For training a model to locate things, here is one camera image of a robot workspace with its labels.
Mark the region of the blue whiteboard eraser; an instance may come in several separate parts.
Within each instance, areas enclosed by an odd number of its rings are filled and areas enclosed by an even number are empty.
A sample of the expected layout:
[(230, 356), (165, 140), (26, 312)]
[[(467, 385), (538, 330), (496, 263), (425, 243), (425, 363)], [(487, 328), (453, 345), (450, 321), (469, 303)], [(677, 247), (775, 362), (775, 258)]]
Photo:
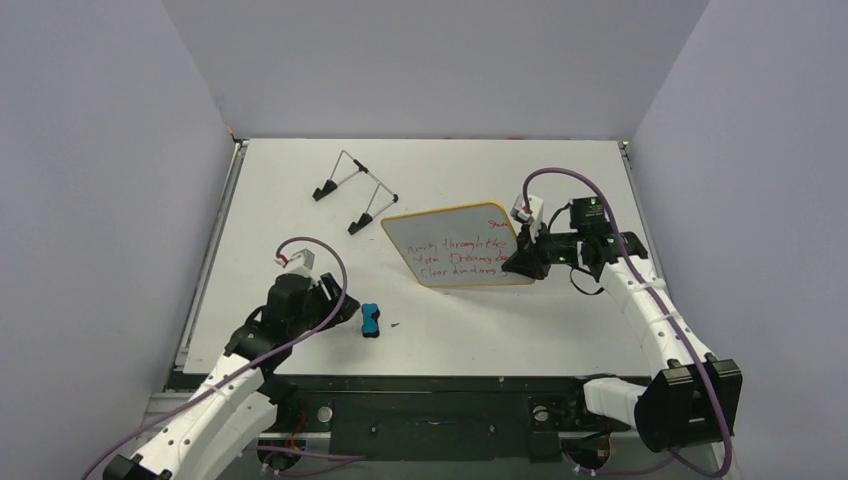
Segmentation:
[(379, 318), (381, 311), (376, 303), (365, 303), (361, 306), (363, 338), (378, 338), (380, 336)]

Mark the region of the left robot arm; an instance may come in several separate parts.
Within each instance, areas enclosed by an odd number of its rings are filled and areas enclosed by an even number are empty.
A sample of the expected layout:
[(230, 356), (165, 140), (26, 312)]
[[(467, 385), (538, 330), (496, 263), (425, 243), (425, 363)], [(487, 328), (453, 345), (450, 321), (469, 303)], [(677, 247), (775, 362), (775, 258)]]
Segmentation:
[(143, 426), (160, 430), (133, 454), (115, 454), (103, 478), (213, 479), (260, 433), (291, 427), (299, 405), (276, 369), (295, 345), (353, 316), (360, 304), (348, 286), (346, 274), (279, 275), (192, 396)]

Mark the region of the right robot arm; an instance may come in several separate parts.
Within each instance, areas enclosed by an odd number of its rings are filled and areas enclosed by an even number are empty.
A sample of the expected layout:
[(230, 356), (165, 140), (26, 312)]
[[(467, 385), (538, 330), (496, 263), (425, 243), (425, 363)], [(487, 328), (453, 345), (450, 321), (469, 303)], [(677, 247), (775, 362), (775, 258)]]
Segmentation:
[(566, 418), (578, 427), (601, 416), (627, 424), (653, 452), (729, 439), (742, 373), (692, 332), (638, 236), (616, 231), (597, 197), (571, 202), (571, 228), (564, 233), (552, 232), (542, 212), (541, 198), (517, 196), (510, 209), (521, 226), (517, 250), (503, 271), (543, 280), (552, 266), (567, 265), (589, 274), (627, 320), (652, 377), (646, 386), (612, 374), (589, 377), (565, 398)]

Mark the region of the yellow framed whiteboard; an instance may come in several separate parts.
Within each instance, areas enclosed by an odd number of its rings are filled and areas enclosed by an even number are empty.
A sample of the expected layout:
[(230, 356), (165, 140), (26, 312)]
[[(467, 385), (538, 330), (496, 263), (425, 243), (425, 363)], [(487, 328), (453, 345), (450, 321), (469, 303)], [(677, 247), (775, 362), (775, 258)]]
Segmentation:
[(494, 201), (386, 217), (380, 225), (417, 282), (428, 288), (531, 285), (503, 269), (517, 235)]

